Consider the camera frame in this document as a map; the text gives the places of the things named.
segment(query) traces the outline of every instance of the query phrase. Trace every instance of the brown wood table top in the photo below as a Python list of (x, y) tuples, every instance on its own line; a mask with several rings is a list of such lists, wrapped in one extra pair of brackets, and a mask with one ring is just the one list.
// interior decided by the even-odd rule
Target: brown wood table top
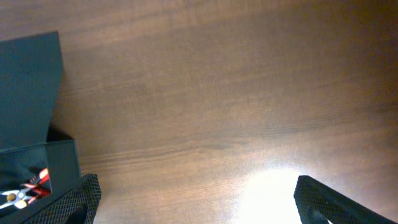
[(398, 222), (397, 7), (3, 0), (0, 39), (59, 31), (95, 223), (298, 223), (300, 174)]

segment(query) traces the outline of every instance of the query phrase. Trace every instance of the wood grain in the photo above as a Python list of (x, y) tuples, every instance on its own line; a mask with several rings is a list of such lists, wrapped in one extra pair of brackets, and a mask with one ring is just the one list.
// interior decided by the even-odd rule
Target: wood grain
[(53, 122), (99, 175), (95, 223), (259, 223), (248, 183), (278, 170), (398, 222), (397, 7), (7, 0), (0, 39), (59, 31)]

